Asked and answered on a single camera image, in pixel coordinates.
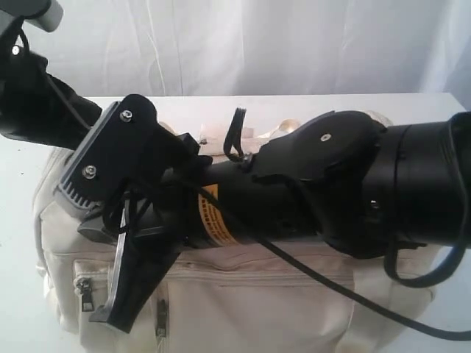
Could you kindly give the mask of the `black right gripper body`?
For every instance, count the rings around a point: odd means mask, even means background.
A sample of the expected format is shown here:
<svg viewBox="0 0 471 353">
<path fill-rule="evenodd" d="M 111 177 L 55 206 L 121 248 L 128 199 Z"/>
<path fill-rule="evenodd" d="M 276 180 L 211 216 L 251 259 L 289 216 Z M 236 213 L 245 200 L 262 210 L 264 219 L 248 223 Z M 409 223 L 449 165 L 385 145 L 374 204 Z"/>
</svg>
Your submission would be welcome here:
<svg viewBox="0 0 471 353">
<path fill-rule="evenodd" d="M 110 292 L 89 320 L 130 332 L 139 312 L 176 261 L 183 245 L 184 222 L 176 199 L 166 196 L 160 180 L 170 168 L 202 165 L 199 145 L 189 134 L 152 134 L 138 155 L 131 177 L 82 219 L 78 233 L 114 245 Z"/>
</svg>

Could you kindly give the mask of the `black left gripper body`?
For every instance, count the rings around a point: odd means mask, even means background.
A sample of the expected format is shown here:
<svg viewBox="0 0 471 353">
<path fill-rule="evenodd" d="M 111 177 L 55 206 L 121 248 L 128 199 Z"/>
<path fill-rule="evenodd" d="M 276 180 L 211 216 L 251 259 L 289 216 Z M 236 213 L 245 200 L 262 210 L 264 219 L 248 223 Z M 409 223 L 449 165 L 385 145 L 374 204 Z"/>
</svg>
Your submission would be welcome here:
<svg viewBox="0 0 471 353">
<path fill-rule="evenodd" d="M 1 15 L 1 135 L 76 149 L 102 109 L 47 72 L 48 60 L 30 49 L 23 23 Z"/>
</svg>

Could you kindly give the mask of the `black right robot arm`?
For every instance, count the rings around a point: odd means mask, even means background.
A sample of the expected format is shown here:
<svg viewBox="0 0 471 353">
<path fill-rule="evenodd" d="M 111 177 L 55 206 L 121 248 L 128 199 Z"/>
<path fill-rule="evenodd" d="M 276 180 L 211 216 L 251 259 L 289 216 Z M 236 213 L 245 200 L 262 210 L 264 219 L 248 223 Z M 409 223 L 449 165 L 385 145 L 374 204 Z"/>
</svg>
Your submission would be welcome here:
<svg viewBox="0 0 471 353">
<path fill-rule="evenodd" d="M 335 292 L 426 335 L 468 341 L 468 331 L 405 318 L 335 283 L 278 242 L 318 238 L 357 259 L 383 258 L 408 288 L 449 279 L 470 247 L 470 114 L 386 127 L 356 111 L 330 112 L 254 154 L 241 148 L 245 112 L 224 141 L 227 160 L 199 155 L 150 117 L 112 117 L 83 148 L 98 179 L 82 190 L 104 202 L 104 233 L 118 240 L 112 290 L 91 320 L 129 332 L 186 249 L 257 243 Z"/>
</svg>

